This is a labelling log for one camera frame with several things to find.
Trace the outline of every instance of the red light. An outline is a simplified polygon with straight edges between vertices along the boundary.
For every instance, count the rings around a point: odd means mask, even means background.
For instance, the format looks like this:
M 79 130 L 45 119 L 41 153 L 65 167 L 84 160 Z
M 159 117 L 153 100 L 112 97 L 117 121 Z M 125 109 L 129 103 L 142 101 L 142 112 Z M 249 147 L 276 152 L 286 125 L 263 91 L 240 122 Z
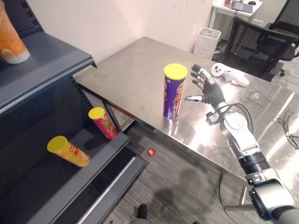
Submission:
M 150 156 L 153 156 L 154 154 L 155 154 L 155 150 L 154 149 L 149 149 L 148 150 L 148 154 L 150 155 Z

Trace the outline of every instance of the pringles can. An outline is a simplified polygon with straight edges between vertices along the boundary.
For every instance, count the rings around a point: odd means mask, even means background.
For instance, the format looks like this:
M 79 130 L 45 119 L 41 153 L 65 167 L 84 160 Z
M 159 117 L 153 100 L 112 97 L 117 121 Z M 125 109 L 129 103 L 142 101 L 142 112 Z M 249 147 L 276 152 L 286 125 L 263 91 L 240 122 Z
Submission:
M 167 119 L 174 119 L 178 115 L 182 98 L 185 77 L 188 69 L 182 64 L 168 64 L 164 68 L 164 110 L 163 115 Z
M 104 108 L 95 107 L 88 113 L 90 119 L 98 126 L 108 139 L 114 139 L 117 136 L 117 130 L 113 123 L 109 120 Z
M 90 161 L 89 155 L 71 144 L 66 137 L 62 135 L 51 139 L 47 145 L 47 150 L 78 167 L 84 167 Z
M 30 53 L 11 24 L 0 0 L 0 56 L 10 64 L 26 61 Z

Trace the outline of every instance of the person's foot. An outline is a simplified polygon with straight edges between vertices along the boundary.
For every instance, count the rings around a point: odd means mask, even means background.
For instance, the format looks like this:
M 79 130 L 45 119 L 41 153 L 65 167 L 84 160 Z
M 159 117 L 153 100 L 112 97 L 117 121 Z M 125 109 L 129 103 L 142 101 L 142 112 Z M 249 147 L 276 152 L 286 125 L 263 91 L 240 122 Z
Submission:
M 141 204 L 138 208 L 137 218 L 146 219 L 147 214 L 148 214 L 148 206 L 146 204 Z

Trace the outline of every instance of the robotic arm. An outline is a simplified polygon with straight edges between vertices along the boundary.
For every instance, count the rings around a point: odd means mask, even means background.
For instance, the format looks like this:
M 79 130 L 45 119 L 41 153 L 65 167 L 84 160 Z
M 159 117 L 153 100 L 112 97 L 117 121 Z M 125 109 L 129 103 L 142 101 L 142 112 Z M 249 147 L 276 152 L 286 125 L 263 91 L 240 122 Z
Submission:
M 221 88 L 204 68 L 194 65 L 192 70 L 191 75 L 196 78 L 193 83 L 202 89 L 204 95 L 188 96 L 185 100 L 211 104 L 214 108 L 214 113 L 206 115 L 206 121 L 209 125 L 220 124 L 248 184 L 253 186 L 249 194 L 259 217 L 275 224 L 299 224 L 299 209 L 293 197 L 275 169 L 269 166 L 248 129 L 245 117 L 225 102 Z

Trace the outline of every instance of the game controller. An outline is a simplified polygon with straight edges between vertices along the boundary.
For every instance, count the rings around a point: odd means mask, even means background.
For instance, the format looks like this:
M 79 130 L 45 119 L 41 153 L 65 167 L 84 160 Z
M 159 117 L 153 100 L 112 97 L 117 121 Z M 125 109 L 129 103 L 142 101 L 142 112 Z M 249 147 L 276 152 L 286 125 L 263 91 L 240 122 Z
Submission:
M 211 68 L 211 73 L 214 77 L 223 76 L 225 82 L 233 82 L 244 87 L 249 85 L 249 80 L 244 77 L 244 72 L 221 63 L 214 64 Z

